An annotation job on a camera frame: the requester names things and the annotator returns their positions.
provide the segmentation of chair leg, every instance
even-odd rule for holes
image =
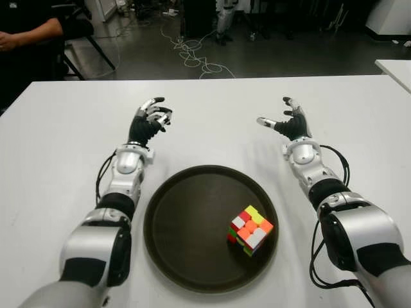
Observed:
[[[63,54],[63,61],[65,63],[67,63],[67,65],[71,68],[71,70],[75,73],[75,75],[78,77],[78,79],[80,80],[85,80],[83,75],[78,71],[77,67],[74,66],[74,64],[72,63],[72,61],[70,61],[70,59],[68,59],[68,57]]]
[[[103,57],[103,59],[107,62],[107,64],[110,65],[110,67],[115,70],[116,67],[114,66],[114,64],[110,61],[109,58],[107,58],[107,56],[105,55],[105,53],[103,52],[103,50],[101,49],[100,45],[97,44],[97,42],[92,38],[92,37],[87,37],[87,40],[89,40],[89,42],[94,46],[94,48],[97,49],[97,51],[99,52],[99,54]]]
[[[342,17],[342,19],[340,19],[340,20],[337,22],[337,24],[335,25],[335,31],[334,31],[334,34],[337,34],[338,29],[340,29],[340,27],[341,27],[341,26],[342,26],[342,24],[344,23],[345,18],[346,18],[346,17],[347,17],[347,15],[348,15],[348,12],[349,12],[349,10],[347,10],[347,11],[345,12],[345,14],[344,14],[344,16]]]

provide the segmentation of chair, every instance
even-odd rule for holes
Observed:
[[[86,7],[84,0],[54,0],[52,8],[62,25],[64,41],[81,39],[85,37],[99,52],[107,64],[113,70],[116,69],[101,47],[92,38],[92,35],[94,34],[94,27],[90,22],[92,15],[90,10]],[[80,14],[84,14],[86,19],[79,19],[78,16]],[[70,61],[64,53],[64,47],[62,49],[62,59],[64,63],[66,63],[74,72],[74,74],[68,74],[67,76],[76,76],[80,80],[85,79],[74,63],[72,63],[72,61]]]

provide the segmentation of robotic arm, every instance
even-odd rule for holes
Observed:
[[[257,122],[290,139],[285,159],[310,200],[321,223],[328,257],[340,270],[353,272],[375,307],[411,306],[411,262],[403,255],[403,240],[395,222],[371,202],[351,192],[322,163],[305,115],[290,98],[292,116],[280,123],[260,117]]]
[[[144,168],[153,160],[147,142],[170,123],[170,109],[153,98],[135,115],[128,142],[119,146],[112,180],[96,208],[67,240],[60,257],[60,280],[34,292],[22,308],[99,308],[107,303],[110,287],[128,277],[131,221],[140,196]]]

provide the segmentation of rubik's cube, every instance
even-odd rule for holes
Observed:
[[[227,239],[232,243],[239,243],[244,252],[251,257],[272,229],[273,225],[249,205],[231,221]]]

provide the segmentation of black cable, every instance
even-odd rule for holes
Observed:
[[[116,151],[114,151],[112,155],[107,157],[107,159],[101,165],[100,170],[98,171],[97,180],[96,180],[96,205],[98,205],[98,201],[101,198],[101,196],[100,196],[100,182],[101,182],[101,179],[103,178],[104,174],[106,173],[106,171],[110,167],[111,161],[112,161],[114,156],[116,156]]]
[[[311,241],[311,260],[315,260],[314,258],[314,245],[315,245],[315,236],[317,234],[317,229],[320,225],[320,221],[317,220],[317,223],[315,224],[315,228],[314,228],[314,234],[313,234],[313,240]],[[328,285],[328,282],[325,282],[324,280],[322,280],[318,275],[317,272],[315,271],[315,267],[314,267],[314,263],[312,262],[312,266],[311,266],[311,262],[310,262],[310,272],[313,272],[315,278],[317,278],[318,281],[320,281],[321,283]]]
[[[358,288],[361,290],[362,294],[365,296],[365,298],[368,300],[370,303],[371,307],[375,307],[374,303],[372,302],[371,297],[368,295],[367,290],[363,287],[362,283],[360,282],[360,286]]]
[[[315,235],[317,233],[317,228],[319,225],[319,221],[317,222],[317,224],[315,225],[315,233],[313,235],[313,241],[311,244],[311,261],[310,261],[310,278],[311,281],[317,286],[320,287],[321,289],[335,289],[337,287],[351,287],[351,286],[357,286],[360,282],[356,279],[348,279],[348,280],[341,280],[339,282],[336,282],[334,284],[330,284],[329,282],[326,282],[324,280],[322,280],[321,278],[318,277],[317,273],[314,274],[315,272],[315,266],[314,266],[314,262],[315,259],[317,258],[318,254],[320,253],[322,247],[324,246],[325,242],[324,240],[321,241],[320,245],[318,246],[318,248],[315,250],[315,252],[313,252],[313,248],[314,248],[314,242],[315,242]],[[316,276],[316,278],[318,278],[318,280],[320,282],[323,283],[323,285],[319,284],[317,281],[315,281],[315,279],[313,278],[313,274]]]
[[[331,151],[333,151],[340,159],[342,167],[344,169],[344,179],[342,180],[344,185],[348,187],[349,185],[349,178],[350,178],[350,170],[349,170],[349,164],[348,161],[345,159],[345,157],[343,156],[343,154],[341,154],[341,152],[337,151],[335,148],[331,147],[331,146],[325,146],[323,144],[320,145],[321,148],[326,148],[329,149]]]

